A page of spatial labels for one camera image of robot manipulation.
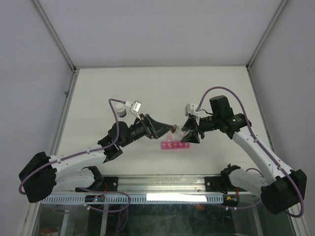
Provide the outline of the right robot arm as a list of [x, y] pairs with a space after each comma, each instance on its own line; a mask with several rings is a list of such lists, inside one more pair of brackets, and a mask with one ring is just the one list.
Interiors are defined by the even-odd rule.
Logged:
[[244, 114], [234, 114], [224, 95], [210, 99], [212, 114], [201, 118], [196, 104], [187, 104], [188, 117], [183, 130], [183, 143], [200, 143], [205, 132], [219, 130], [238, 144], [261, 171], [251, 174], [237, 165], [229, 165], [220, 173], [218, 190], [226, 193], [240, 187], [259, 197], [270, 213], [276, 215], [302, 202], [305, 197], [307, 176], [293, 170], [275, 155], [252, 130]]

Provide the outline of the clear glass pill bottle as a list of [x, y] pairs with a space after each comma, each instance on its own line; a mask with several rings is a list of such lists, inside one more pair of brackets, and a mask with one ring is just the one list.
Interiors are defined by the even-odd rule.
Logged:
[[188, 133], [189, 133], [189, 128], [186, 128], [186, 127], [181, 126], [181, 127], [178, 128], [178, 132], [177, 132], [176, 135], [177, 135], [179, 138], [183, 138], [183, 137], [185, 137]]

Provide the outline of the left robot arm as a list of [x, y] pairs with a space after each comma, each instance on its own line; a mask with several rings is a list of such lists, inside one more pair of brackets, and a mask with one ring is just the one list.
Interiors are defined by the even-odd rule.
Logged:
[[19, 192], [29, 203], [36, 203], [63, 190], [99, 191], [103, 177], [98, 165], [116, 159], [123, 153], [122, 148], [134, 141], [143, 137], [157, 140], [172, 128], [149, 114], [140, 114], [132, 125], [115, 122], [104, 138], [77, 153], [48, 156], [39, 152], [19, 173]]

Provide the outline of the pink pill organizer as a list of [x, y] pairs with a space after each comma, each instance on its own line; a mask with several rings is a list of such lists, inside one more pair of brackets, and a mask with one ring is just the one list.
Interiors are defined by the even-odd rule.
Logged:
[[182, 143], [179, 140], [173, 140], [171, 133], [166, 135], [166, 140], [160, 143], [160, 148], [162, 150], [171, 150], [171, 149], [189, 149], [190, 143]]

